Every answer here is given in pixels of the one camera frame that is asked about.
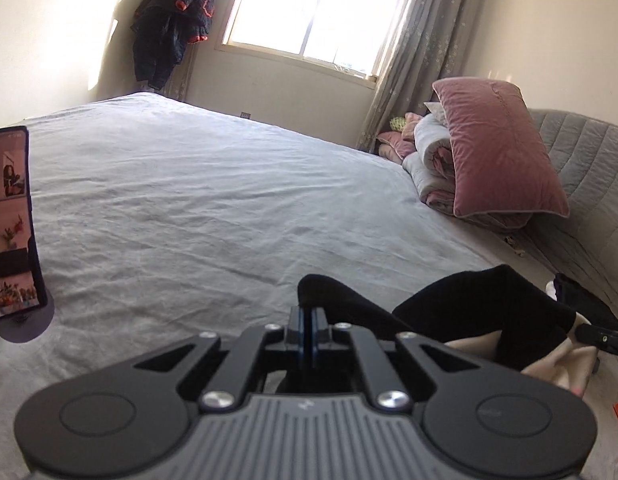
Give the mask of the beige black bear sweatshirt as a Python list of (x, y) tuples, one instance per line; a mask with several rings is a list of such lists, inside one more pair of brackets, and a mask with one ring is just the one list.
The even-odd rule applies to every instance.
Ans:
[(379, 339), (411, 332), (583, 396), (597, 350), (576, 341), (589, 321), (506, 264), (442, 278), (387, 311), (345, 284), (309, 274), (297, 286), (303, 308), (327, 322), (358, 325)]

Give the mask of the folded black garment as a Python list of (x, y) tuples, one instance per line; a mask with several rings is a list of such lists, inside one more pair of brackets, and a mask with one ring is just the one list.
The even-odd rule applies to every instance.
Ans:
[(557, 301), (583, 315), (592, 325), (618, 332), (618, 318), (603, 300), (567, 275), (557, 273), (553, 280)]

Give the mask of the folded white garment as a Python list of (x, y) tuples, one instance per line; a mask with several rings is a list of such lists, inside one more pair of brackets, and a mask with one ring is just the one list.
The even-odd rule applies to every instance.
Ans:
[(557, 299), (557, 292), (554, 286), (554, 283), (552, 281), (549, 281), (548, 284), (546, 284), (545, 286), (545, 292), (548, 296), (550, 296), (552, 299), (556, 300)]

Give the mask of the grey quilted headboard cover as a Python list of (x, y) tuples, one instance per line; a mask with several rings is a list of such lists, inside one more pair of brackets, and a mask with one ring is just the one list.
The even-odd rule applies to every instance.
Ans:
[(618, 127), (561, 110), (532, 110), (567, 196), (568, 218), (537, 214), (526, 234), (553, 266), (618, 318)]

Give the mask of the pink velvet pillow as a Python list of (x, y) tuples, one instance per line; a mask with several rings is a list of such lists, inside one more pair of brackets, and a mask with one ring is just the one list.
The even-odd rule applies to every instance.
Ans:
[(522, 91), (505, 80), (452, 77), (433, 83), (450, 133), (454, 214), (570, 214), (557, 171)]

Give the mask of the folded grey pink quilt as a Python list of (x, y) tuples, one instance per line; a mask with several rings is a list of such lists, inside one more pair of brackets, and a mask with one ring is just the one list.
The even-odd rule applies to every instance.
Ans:
[(402, 168), (409, 172), (420, 201), (454, 217), (455, 171), (449, 130), (433, 114), (408, 113), (402, 133), (414, 141), (415, 152), (405, 156)]

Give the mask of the small pink pillow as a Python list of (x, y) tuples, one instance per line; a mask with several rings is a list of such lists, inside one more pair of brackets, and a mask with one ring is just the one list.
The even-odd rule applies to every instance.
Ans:
[(421, 115), (411, 112), (391, 118), (389, 130), (376, 138), (377, 155), (401, 165), (405, 157), (416, 151), (414, 131), (422, 119)]

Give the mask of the round phone stand base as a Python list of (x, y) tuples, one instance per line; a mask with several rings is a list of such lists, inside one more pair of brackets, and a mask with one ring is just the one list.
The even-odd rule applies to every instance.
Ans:
[(0, 338), (12, 344), (24, 344), (42, 335), (54, 316), (53, 304), (20, 311), (0, 318)]

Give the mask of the smartphone on stand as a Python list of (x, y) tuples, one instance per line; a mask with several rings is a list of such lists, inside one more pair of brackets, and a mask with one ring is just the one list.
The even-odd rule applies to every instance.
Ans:
[(48, 304), (29, 188), (29, 132), (0, 128), (0, 321)]

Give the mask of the window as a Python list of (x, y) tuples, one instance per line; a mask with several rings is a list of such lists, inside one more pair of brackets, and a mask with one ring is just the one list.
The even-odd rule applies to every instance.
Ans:
[(371, 80), (407, 0), (234, 0), (222, 42)]

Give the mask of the hanging navy jacket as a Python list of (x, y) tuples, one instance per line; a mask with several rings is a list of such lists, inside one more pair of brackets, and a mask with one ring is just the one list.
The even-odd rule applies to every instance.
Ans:
[(163, 90), (190, 44), (208, 39), (215, 0), (142, 0), (132, 21), (136, 81)]

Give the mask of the grey patterned curtain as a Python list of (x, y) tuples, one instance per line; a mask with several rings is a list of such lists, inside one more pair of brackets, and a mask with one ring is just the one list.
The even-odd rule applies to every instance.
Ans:
[(356, 148), (375, 150), (391, 118), (423, 114), (433, 83), (461, 74), (481, 0), (409, 0), (388, 64), (379, 76)]

